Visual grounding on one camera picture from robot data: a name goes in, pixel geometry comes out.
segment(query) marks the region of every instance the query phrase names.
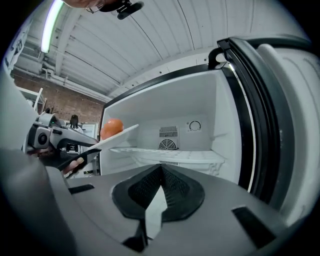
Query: white corrugated ceiling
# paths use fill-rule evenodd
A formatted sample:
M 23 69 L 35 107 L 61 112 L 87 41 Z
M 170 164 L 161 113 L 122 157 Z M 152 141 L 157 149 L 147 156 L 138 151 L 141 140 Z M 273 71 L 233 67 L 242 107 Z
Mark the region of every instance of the white corrugated ceiling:
M 27 40 L 37 47 L 51 3 L 33 18 Z M 169 57 L 230 36 L 277 33 L 305 36 L 270 0 L 144 0 L 143 9 L 124 20 L 64 5 L 46 56 L 58 76 L 113 97 L 123 81 Z

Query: refrigerator shelf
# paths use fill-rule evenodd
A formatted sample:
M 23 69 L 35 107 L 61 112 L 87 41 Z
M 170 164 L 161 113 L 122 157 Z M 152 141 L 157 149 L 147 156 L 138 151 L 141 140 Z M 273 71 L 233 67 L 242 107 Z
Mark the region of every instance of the refrigerator shelf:
M 120 153 L 138 159 L 153 161 L 165 161 L 184 164 L 223 164 L 225 159 L 214 151 L 180 151 L 180 150 L 158 150 L 138 147 L 116 147 L 110 149 L 112 152 Z

